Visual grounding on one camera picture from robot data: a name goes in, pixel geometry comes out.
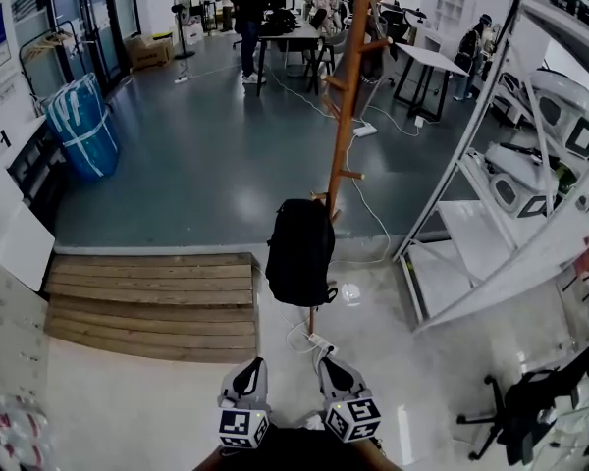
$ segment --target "cardboard box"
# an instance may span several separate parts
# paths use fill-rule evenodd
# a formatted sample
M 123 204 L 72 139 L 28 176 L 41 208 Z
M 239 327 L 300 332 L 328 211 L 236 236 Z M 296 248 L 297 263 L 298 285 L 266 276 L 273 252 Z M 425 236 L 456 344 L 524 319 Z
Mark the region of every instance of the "cardboard box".
M 165 66 L 173 57 L 173 41 L 171 38 L 153 40 L 147 36 L 139 35 L 126 40 L 125 46 L 134 70 Z

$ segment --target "wooden step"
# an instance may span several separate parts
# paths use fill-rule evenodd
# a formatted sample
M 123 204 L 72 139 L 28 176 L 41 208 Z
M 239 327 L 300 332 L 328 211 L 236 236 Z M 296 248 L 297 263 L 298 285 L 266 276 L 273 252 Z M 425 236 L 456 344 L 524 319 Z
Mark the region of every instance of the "wooden step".
M 123 354 L 240 363 L 256 354 L 251 256 L 58 256 L 45 332 Z

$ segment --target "black office chair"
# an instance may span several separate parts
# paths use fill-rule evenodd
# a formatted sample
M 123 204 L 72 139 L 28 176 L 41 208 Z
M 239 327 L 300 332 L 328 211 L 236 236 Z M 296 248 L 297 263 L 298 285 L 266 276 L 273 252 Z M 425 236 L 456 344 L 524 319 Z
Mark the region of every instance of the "black office chair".
M 578 383 L 584 375 L 589 376 L 589 347 L 581 352 L 562 370 L 529 372 L 512 386 L 505 397 L 497 381 L 488 376 L 484 382 L 493 387 L 496 403 L 495 417 L 467 419 L 458 415 L 459 425 L 493 424 L 489 438 L 479 452 L 469 453 L 470 460 L 480 460 L 497 439 L 507 449 L 509 465 L 521 461 L 532 462 L 533 448 L 549 432 L 553 423 L 542 421 L 542 412 L 553 409 L 557 397 L 571 398 L 572 407 L 578 404 Z

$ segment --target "white floor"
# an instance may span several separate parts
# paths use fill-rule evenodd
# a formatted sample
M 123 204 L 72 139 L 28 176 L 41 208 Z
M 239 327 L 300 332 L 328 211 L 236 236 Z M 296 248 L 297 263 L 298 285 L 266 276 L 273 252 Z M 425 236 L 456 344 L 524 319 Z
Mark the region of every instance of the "white floor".
M 518 379 L 519 353 L 539 357 L 567 341 L 556 289 L 535 288 L 415 335 L 402 306 L 409 303 L 398 290 L 396 268 L 351 267 L 331 271 L 330 279 L 339 287 L 356 285 L 361 298 L 347 301 L 339 294 L 320 309 L 317 331 L 373 390 L 384 417 L 378 437 L 389 458 L 397 464 L 411 462 L 405 466 L 410 471 L 511 469 L 499 445 L 484 460 L 470 463 L 467 443 L 476 440 L 477 430 L 457 426 L 455 416 L 493 409 L 490 388 L 482 382 L 487 374 L 507 386 Z M 274 422 L 290 424 L 322 404 L 312 354 L 287 347 L 290 327 L 280 317 L 280 304 L 259 275 L 257 287 L 269 403 Z M 283 308 L 291 321 L 300 322 L 300 309 Z M 296 335 L 294 345 L 308 347 Z M 61 468 L 191 469 L 218 444 L 216 396 L 231 368 L 134 358 L 52 340 L 47 400 Z M 403 454 L 400 408 L 407 412 L 411 439 L 411 450 Z M 537 471 L 554 462 L 548 455 L 544 459 Z

